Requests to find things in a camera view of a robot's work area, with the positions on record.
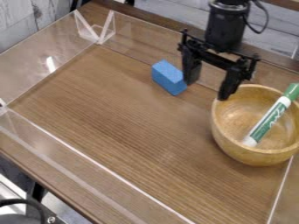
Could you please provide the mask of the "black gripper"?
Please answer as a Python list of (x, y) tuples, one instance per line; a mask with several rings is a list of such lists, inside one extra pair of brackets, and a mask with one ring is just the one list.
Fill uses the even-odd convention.
[(235, 52), (237, 60), (221, 56), (218, 52), (211, 52), (209, 45), (194, 37), (187, 29), (182, 30), (182, 42), (178, 45), (182, 53), (183, 80), (191, 85), (201, 78), (202, 63), (206, 62), (227, 72), (226, 78), (219, 87), (218, 99), (226, 101), (238, 91), (243, 81), (250, 81), (261, 61), (258, 56), (247, 56)]

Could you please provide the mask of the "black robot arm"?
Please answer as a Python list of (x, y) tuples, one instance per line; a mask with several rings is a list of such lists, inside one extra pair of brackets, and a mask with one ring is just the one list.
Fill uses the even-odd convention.
[[(266, 23), (261, 30), (249, 22), (251, 4), (266, 13)], [(182, 30), (182, 42), (178, 51), (182, 53), (183, 81), (191, 85), (201, 78), (202, 62), (226, 71), (221, 83), (218, 100), (226, 101), (239, 89), (243, 81), (253, 79), (258, 54), (246, 55), (239, 51), (246, 27), (261, 34), (269, 25), (269, 11), (259, 0), (211, 0), (210, 18), (205, 38), (198, 38)]]

